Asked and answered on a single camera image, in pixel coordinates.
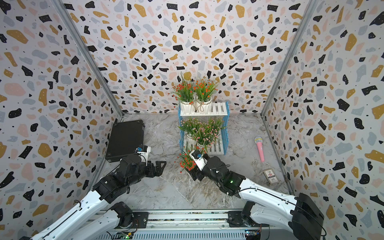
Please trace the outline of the red flower pot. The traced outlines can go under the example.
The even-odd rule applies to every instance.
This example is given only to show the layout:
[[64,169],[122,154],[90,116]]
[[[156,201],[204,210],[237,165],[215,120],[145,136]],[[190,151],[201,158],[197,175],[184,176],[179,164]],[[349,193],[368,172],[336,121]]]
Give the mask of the red flower pot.
[[180,109],[186,114],[195,112],[195,82],[187,80],[183,74],[178,76],[178,82],[172,88],[172,96],[179,101]]
[[196,81],[194,92],[196,94],[197,112],[208,114],[212,110],[214,94],[218,90],[218,80],[202,78]]
[[184,170],[191,171],[193,170],[197,165],[193,158],[190,156],[190,153],[194,150],[200,151],[202,154],[206,154],[207,151],[201,147],[192,147],[192,148],[185,148],[182,153],[179,154],[177,157],[177,161],[180,164],[180,167]]

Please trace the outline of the pink flower pot front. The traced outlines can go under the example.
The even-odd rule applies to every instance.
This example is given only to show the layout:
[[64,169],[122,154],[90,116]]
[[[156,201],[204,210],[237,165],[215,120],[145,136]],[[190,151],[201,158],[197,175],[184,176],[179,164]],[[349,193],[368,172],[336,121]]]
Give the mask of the pink flower pot front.
[[206,126],[200,127],[198,133],[197,133],[197,145],[198,147],[201,147],[205,149],[207,152],[209,148],[214,144],[210,142],[209,137],[206,134]]

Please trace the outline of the pink flower pot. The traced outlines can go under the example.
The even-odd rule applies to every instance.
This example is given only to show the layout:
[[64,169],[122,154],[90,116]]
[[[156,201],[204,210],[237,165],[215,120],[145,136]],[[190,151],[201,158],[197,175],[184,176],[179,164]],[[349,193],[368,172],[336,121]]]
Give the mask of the pink flower pot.
[[197,145],[198,147],[201,147],[205,149],[207,152],[209,148],[214,144],[210,142],[209,137],[206,134],[206,126],[200,127],[198,133],[197,133]]
[[224,125],[225,121],[221,118],[209,118],[206,123],[206,134],[210,139],[211,143],[216,143],[221,134],[221,130],[226,126]]
[[186,134],[187,143],[189,145],[197,144],[197,133],[202,126],[202,122],[196,118],[187,118],[181,120],[180,130],[184,131]]

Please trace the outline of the blue white wooden rack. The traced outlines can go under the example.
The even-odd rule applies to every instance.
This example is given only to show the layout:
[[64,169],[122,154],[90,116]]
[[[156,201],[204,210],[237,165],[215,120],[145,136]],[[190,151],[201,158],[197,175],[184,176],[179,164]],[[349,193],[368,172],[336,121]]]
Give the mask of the blue white wooden rack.
[[212,103],[208,112],[187,111],[179,107],[180,150],[193,148],[209,155],[225,155],[229,145],[227,125],[229,104]]

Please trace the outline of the pink flower pot back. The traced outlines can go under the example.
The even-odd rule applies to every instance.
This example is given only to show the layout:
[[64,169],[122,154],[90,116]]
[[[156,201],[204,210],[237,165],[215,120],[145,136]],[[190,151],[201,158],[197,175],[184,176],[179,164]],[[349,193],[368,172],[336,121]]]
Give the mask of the pink flower pot back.
[[197,144],[197,133],[202,126],[202,122],[196,118],[187,118],[181,120],[180,130],[184,131],[186,134],[187,143],[189,145]]

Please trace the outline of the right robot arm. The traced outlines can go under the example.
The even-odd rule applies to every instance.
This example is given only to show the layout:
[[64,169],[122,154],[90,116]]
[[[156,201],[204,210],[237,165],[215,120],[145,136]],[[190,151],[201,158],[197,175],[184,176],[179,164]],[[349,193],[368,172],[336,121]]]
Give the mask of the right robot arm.
[[242,220],[247,225],[267,224],[287,230],[298,240],[319,240],[327,235],[324,215],[306,194],[298,196],[279,193],[258,185],[243,175],[228,170],[220,158],[199,151],[181,154],[185,170],[194,170],[192,178],[212,180],[227,196],[247,203]]

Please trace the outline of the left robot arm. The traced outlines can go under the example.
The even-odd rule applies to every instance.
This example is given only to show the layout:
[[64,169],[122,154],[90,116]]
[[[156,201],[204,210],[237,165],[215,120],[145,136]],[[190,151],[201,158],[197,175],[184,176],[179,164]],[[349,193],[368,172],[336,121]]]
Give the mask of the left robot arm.
[[130,154],[122,158],[112,171],[101,178],[87,195],[76,200],[71,210],[33,240],[90,240],[115,227],[138,228],[139,220],[124,202],[115,200],[130,192],[130,187],[143,178],[160,177],[165,161],[148,161],[145,155]]

